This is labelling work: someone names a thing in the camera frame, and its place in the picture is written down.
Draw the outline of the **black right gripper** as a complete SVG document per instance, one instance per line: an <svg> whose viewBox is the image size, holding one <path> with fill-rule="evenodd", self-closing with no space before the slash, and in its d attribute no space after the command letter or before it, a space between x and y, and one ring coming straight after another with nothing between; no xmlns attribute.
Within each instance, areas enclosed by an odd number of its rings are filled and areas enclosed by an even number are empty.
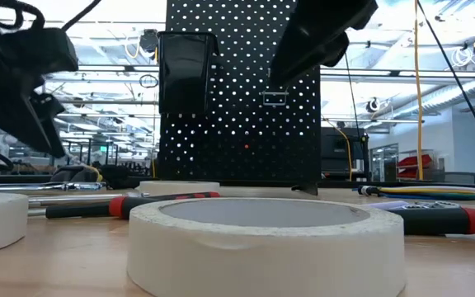
<svg viewBox="0 0 475 297"><path fill-rule="evenodd" d="M270 84L336 66L350 43L346 28L364 29L378 8L376 0L298 0L270 63Z"/></svg>

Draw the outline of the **red black screwdriver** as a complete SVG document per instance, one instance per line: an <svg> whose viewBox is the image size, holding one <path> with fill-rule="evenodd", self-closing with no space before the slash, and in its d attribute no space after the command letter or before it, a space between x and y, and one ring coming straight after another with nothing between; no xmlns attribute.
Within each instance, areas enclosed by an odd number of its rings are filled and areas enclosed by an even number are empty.
<svg viewBox="0 0 475 297"><path fill-rule="evenodd" d="M29 198L29 206L32 208L61 204L86 204L95 202L107 202L114 198L131 197L155 200L176 200L189 198L215 198L220 197L217 191L169 194L151 196L148 193L127 193L127 194L93 194L93 195L66 195L66 196L37 196Z"/></svg>
<svg viewBox="0 0 475 297"><path fill-rule="evenodd" d="M86 204L61 204L32 208L29 206L29 217L45 217L47 219L108 217L110 216L107 202L95 202Z"/></svg>
<svg viewBox="0 0 475 297"><path fill-rule="evenodd" d="M405 235L475 234L475 209L417 208L389 212L402 217Z"/></svg>

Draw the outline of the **metal double prong hook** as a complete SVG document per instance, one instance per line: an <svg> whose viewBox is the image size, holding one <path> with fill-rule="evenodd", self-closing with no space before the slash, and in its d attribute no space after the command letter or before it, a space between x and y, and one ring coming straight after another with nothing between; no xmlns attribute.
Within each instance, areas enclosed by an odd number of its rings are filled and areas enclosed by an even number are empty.
<svg viewBox="0 0 475 297"><path fill-rule="evenodd" d="M263 106L285 106L288 98L287 87L273 87L270 84L271 69L267 69L266 78L261 83L261 103Z"/></svg>

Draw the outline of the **black grey work glove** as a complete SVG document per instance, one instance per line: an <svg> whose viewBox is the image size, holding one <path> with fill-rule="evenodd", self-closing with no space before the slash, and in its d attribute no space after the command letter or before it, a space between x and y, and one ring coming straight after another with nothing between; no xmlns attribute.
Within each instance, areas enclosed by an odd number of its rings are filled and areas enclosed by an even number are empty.
<svg viewBox="0 0 475 297"><path fill-rule="evenodd" d="M51 182L105 182L112 188L134 187L134 173L127 167L116 165L68 165L59 167Z"/></svg>

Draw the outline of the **black monitor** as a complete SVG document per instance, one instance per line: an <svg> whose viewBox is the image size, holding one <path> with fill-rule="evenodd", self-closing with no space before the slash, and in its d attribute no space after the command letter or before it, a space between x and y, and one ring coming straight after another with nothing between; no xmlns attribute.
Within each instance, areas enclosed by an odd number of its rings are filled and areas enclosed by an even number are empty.
<svg viewBox="0 0 475 297"><path fill-rule="evenodd" d="M354 163L362 160L364 165L368 160L368 136L362 129L344 128L341 132L350 142L350 157ZM322 172L340 172L348 174L348 151L346 138L335 128L321 128L321 169Z"/></svg>

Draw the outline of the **black perforated pegboard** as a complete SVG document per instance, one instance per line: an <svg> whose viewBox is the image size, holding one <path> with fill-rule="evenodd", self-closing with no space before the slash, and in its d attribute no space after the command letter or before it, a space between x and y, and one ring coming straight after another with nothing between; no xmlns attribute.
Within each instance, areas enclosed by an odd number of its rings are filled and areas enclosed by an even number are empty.
<svg viewBox="0 0 475 297"><path fill-rule="evenodd" d="M312 191L321 176L320 75L286 86L285 106L263 106L261 83L296 0L167 0L164 31L209 32L219 55L203 114L161 114L163 180L284 181Z"/></svg>

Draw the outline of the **glass door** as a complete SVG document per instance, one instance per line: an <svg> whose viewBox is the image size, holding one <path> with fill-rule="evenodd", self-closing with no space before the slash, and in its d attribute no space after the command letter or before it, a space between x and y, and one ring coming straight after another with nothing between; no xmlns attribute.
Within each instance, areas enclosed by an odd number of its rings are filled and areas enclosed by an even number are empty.
<svg viewBox="0 0 475 297"><path fill-rule="evenodd" d="M369 151L373 182L395 182L397 180L398 144L390 144Z"/></svg>

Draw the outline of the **thin black strut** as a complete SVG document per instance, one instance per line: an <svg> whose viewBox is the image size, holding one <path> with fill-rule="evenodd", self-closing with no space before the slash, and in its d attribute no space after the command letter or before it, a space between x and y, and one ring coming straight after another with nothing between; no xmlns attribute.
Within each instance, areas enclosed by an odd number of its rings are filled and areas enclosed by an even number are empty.
<svg viewBox="0 0 475 297"><path fill-rule="evenodd" d="M475 120L475 108L473 107L469 97L468 97L468 94L467 92L464 90L464 87L463 87L463 84L460 82L460 79L457 75L457 73L455 72L454 70L454 67L452 66L451 62L450 62L450 59L449 57L447 56L447 54L445 53L444 51L444 47L443 45L441 44L440 42L440 39L438 38L436 32L435 32L435 29L433 28L433 26L431 25L429 19L428 19L428 16L426 15L426 12L420 2L420 0L415 0L415 4L416 4L416 10L420 9L421 10L421 13L422 13L422 16L425 18L425 21L426 21L426 24L432 34L432 36L434 37L435 39L435 43L438 45L439 49L440 49L440 52L441 54L443 55L444 57L444 60L445 62L447 63L447 65L449 66L449 70L450 72L452 73L453 75L453 78L456 82L456 85L457 87L459 88L459 90L461 91L462 95L463 95L463 99L465 100L465 102L467 103L472 115L473 115L473 118Z"/></svg>

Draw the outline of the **black plastic bin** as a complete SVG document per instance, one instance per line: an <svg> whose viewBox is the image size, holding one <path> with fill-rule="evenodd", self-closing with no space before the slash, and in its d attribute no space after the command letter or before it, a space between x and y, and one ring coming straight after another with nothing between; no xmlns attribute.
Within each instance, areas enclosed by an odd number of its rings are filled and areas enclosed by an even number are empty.
<svg viewBox="0 0 475 297"><path fill-rule="evenodd" d="M158 38L159 112L205 113L210 70L219 55L216 35L162 31Z"/></svg>

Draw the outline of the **red storage bins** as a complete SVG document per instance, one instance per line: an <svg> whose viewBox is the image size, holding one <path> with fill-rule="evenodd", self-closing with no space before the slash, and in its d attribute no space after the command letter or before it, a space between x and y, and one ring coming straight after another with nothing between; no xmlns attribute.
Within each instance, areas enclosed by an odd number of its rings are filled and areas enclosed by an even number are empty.
<svg viewBox="0 0 475 297"><path fill-rule="evenodd" d="M397 163L397 178L417 179L418 164L417 156L406 157ZM428 154L421 155L421 165L423 169L428 169L432 164L432 158Z"/></svg>

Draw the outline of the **grey chair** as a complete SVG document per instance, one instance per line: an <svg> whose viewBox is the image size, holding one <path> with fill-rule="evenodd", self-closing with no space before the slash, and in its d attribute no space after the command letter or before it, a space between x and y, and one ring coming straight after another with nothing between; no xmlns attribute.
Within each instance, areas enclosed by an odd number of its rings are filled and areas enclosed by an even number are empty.
<svg viewBox="0 0 475 297"><path fill-rule="evenodd" d="M475 172L445 172L444 182L475 185Z"/></svg>

